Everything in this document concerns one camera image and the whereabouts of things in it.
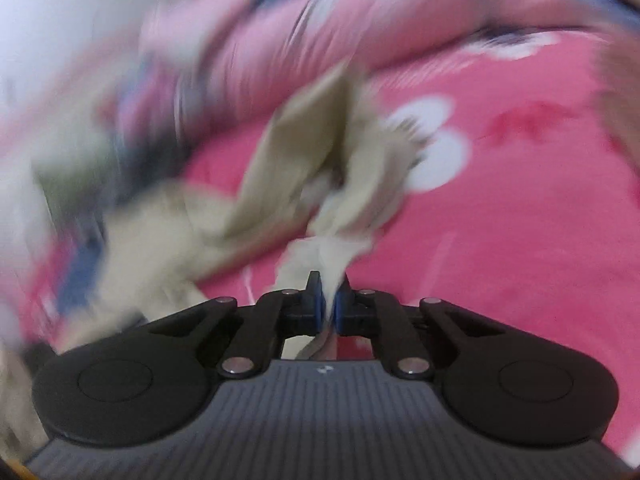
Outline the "beige cargo pants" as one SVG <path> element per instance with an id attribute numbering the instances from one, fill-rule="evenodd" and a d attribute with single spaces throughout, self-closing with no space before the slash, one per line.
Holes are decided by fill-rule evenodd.
<path id="1" fill-rule="evenodd" d="M 335 67 L 274 113 L 235 198 L 166 182 L 107 217 L 96 284 L 55 349 L 114 334 L 135 315 L 155 321 L 200 304 L 201 281 L 279 244 L 280 285 L 320 269 L 333 295 L 398 211 L 420 148 L 413 118 L 384 116 L 363 78 Z"/>

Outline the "pink floral bed blanket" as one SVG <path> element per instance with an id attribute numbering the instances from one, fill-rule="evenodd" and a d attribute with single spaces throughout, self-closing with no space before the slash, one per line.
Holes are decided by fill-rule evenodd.
<path id="1" fill-rule="evenodd" d="M 516 61 L 470 44 L 380 73 L 385 106 L 433 141 L 404 208 L 348 275 L 597 359 L 620 387 L 606 443 L 636 460 L 639 181 L 591 107 L 595 46 L 540 32 Z"/>

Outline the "pink floral rolled duvet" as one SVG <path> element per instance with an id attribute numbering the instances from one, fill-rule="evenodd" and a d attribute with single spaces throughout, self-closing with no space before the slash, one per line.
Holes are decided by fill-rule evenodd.
<path id="1" fill-rule="evenodd" d="M 177 0 L 144 19 L 138 67 L 99 106 L 126 139 L 272 112 L 349 61 L 378 70 L 492 26 L 580 26 L 576 0 Z"/>

